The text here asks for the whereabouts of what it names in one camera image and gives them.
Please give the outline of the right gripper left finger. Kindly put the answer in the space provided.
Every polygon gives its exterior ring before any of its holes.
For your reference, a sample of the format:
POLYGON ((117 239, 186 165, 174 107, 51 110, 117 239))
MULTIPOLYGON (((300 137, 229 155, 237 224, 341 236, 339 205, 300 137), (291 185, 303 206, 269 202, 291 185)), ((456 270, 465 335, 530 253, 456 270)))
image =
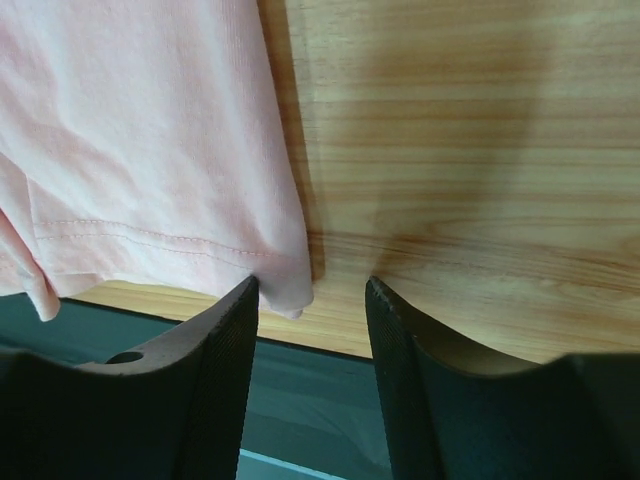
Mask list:
POLYGON ((248 278, 103 363, 1 353, 5 479, 232 479, 258 328, 248 278))

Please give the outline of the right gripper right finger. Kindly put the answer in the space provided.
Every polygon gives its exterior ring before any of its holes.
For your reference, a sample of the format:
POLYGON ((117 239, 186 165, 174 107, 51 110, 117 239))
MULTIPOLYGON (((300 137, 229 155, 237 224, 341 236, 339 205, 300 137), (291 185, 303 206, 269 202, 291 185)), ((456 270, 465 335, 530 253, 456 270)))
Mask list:
POLYGON ((635 479, 639 357, 535 364, 476 342, 378 278, 367 327, 397 479, 635 479))

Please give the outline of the salmon pink t-shirt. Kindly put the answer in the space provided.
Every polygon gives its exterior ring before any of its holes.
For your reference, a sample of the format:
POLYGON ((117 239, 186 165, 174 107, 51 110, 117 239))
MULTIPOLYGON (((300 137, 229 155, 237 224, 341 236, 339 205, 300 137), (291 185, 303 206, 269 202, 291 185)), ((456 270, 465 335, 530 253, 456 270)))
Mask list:
POLYGON ((43 320, 105 281, 313 299, 253 1, 1 5, 1 291, 43 320))

